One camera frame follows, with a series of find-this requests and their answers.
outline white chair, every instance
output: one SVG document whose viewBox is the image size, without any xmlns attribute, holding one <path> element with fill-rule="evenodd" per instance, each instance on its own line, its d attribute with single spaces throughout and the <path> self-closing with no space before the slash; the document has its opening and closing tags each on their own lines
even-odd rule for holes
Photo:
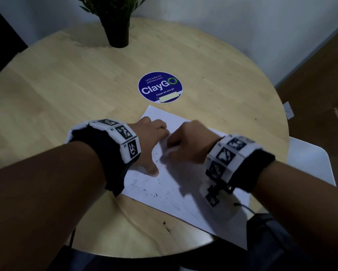
<svg viewBox="0 0 338 271">
<path fill-rule="evenodd" d="M 329 156 L 319 146 L 289 137 L 287 164 L 336 186 Z"/>
</svg>

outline wooden table top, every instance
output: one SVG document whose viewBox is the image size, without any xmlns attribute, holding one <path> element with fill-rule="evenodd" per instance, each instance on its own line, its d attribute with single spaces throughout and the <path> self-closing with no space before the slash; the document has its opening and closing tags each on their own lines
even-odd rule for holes
<svg viewBox="0 0 338 271">
<path fill-rule="evenodd" d="M 155 71 L 179 78 L 178 100 L 155 104 L 139 94 L 139 79 Z M 225 133 L 241 133 L 286 161 L 283 106 L 250 59 L 202 31 L 132 18 L 126 48 L 109 47 L 100 23 L 88 23 L 44 38 L 0 73 L 0 168 L 63 144 L 69 128 L 83 121 L 134 123 L 149 104 Z M 250 206 L 260 208 L 254 198 Z M 180 253 L 212 240 L 177 218 L 106 192 L 77 226 L 73 248 L 139 258 Z"/>
</svg>

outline potted plant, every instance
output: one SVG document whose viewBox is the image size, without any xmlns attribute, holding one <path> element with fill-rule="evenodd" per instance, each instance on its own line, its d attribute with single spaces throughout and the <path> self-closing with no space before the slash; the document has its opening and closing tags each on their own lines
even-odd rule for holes
<svg viewBox="0 0 338 271">
<path fill-rule="evenodd" d="M 99 16 L 111 46 L 123 48 L 129 44 L 131 13 L 145 0 L 79 0 L 86 12 Z"/>
</svg>

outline left hand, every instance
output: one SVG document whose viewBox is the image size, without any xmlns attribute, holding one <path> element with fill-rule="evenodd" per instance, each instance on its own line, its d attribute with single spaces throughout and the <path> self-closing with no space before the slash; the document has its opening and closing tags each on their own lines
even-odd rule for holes
<svg viewBox="0 0 338 271">
<path fill-rule="evenodd" d="M 135 164 L 144 167 L 150 176 L 157 177 L 159 170 L 153 162 L 152 151 L 158 142 L 170 134 L 166 123 L 162 120 L 152 122 L 149 117 L 143 117 L 128 126 L 136 133 L 140 142 L 141 154 Z"/>
</svg>

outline circular sticker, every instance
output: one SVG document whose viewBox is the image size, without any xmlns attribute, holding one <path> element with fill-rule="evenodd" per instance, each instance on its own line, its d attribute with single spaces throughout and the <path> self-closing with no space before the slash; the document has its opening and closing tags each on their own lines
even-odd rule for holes
<svg viewBox="0 0 338 271">
<path fill-rule="evenodd" d="M 183 93 L 179 79 L 166 72 L 148 73 L 140 79 L 137 86 L 141 95 L 154 103 L 175 101 Z"/>
</svg>

